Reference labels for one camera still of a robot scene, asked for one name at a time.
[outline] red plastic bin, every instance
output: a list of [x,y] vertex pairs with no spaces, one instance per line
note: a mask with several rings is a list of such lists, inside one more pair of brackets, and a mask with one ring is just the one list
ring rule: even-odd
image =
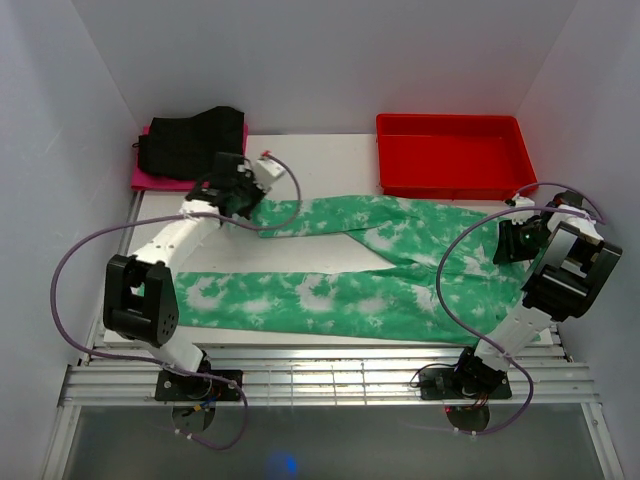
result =
[[376,127],[385,195],[506,200],[537,181],[513,117],[381,113]]

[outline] black cloth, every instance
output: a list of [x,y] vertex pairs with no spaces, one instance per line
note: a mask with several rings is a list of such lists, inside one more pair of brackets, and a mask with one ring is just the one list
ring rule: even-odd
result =
[[215,107],[189,118],[154,118],[139,138],[138,168],[155,176],[197,180],[217,152],[242,154],[244,113]]

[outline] white wall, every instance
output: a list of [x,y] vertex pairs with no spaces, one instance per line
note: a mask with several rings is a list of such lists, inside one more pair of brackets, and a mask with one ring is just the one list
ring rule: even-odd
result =
[[[69,0],[0,0],[0,476],[39,474],[67,362],[48,307],[75,239],[121,222],[137,127]],[[84,341],[116,238],[63,276]]]
[[576,0],[73,0],[139,125],[217,104],[253,133],[382,111],[515,114]]
[[624,249],[592,310],[562,334],[591,365],[627,478],[640,478],[640,4],[579,0],[518,119],[538,177],[597,199]]

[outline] green cloth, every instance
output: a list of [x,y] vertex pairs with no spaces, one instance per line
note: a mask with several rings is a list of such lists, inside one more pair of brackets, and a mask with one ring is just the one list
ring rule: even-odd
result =
[[[293,201],[263,201],[254,221],[274,225],[294,209]],[[472,337],[449,319],[438,302],[435,273],[450,243],[483,217],[453,206],[387,196],[305,200],[292,224],[260,235],[344,232],[395,267],[337,274],[180,273],[176,278],[180,324],[469,342]],[[449,257],[442,277],[448,305],[482,332],[493,330],[515,304],[525,275],[521,264],[493,265],[497,231],[492,221],[469,235]]]

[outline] pink cloth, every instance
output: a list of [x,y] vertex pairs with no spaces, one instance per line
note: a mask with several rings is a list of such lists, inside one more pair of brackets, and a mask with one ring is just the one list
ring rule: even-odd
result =
[[[144,135],[149,134],[149,127],[142,129]],[[242,140],[242,151],[247,151],[247,136],[249,135],[249,127],[244,125],[244,138]],[[133,176],[131,177],[132,190],[164,190],[170,192],[188,192],[195,184],[191,180],[174,180],[167,177],[154,177],[148,173],[144,173],[138,168],[138,159],[133,167]]]

